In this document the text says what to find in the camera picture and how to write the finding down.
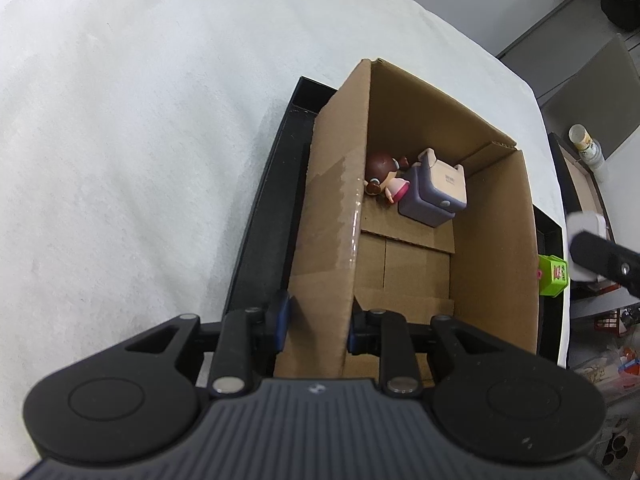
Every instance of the gray ribbed panel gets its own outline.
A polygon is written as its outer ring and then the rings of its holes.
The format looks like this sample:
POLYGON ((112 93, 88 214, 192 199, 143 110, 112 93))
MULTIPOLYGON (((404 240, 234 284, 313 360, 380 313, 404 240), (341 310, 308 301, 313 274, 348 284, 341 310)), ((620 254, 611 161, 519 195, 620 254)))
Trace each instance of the gray ribbed panel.
POLYGON ((215 402, 184 442, 110 469, 46 461, 28 480, 500 480, 605 479, 587 459, 538 469, 497 465, 458 449, 420 405, 371 381, 265 380, 254 394, 215 402))

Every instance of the open cardboard box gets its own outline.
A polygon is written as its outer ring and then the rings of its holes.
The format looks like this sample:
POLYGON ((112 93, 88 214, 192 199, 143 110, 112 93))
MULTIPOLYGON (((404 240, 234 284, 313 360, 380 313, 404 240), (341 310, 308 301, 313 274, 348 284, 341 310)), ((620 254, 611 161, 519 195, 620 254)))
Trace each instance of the open cardboard box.
POLYGON ((513 139, 398 67, 364 59, 316 118, 289 280, 295 302, 275 375, 375 377, 377 358, 346 355, 354 295, 364 310, 409 322, 453 314, 535 352, 537 268, 513 139), (426 147, 465 169, 467 208, 438 228, 364 195, 367 152, 415 162, 426 147))

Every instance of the white tablecloth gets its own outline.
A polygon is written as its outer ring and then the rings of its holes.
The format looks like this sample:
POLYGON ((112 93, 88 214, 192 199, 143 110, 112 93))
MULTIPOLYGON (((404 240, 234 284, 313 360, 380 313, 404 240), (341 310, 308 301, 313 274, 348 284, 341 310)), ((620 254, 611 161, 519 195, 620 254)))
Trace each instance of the white tablecloth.
POLYGON ((220 317, 298 77, 336 88, 364 57, 513 137, 564 226, 529 87, 411 0, 0 0, 0 478, 36 460, 20 411, 44 375, 220 317))

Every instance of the cardboard box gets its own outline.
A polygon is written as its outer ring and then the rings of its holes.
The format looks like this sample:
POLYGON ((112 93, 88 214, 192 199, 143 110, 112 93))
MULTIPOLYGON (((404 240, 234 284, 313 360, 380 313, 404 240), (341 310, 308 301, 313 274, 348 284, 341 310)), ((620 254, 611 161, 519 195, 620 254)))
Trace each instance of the cardboard box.
POLYGON ((364 59, 314 126, 289 281, 295 302, 275 374, 372 376, 377 358, 349 356, 345 365, 354 295, 364 309, 413 322, 453 314, 533 352, 537 261, 515 142, 437 88, 364 59), (365 196, 363 186, 367 152, 415 162, 426 147, 466 175, 467 208, 435 229, 365 196))

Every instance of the green container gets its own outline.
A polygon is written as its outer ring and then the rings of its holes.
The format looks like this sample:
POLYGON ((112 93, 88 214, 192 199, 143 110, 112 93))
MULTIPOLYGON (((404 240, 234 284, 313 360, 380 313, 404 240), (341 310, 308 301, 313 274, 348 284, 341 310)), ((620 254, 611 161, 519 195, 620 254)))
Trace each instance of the green container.
POLYGON ((569 285, 567 262, 557 256, 538 255, 540 296, 556 297, 569 285))

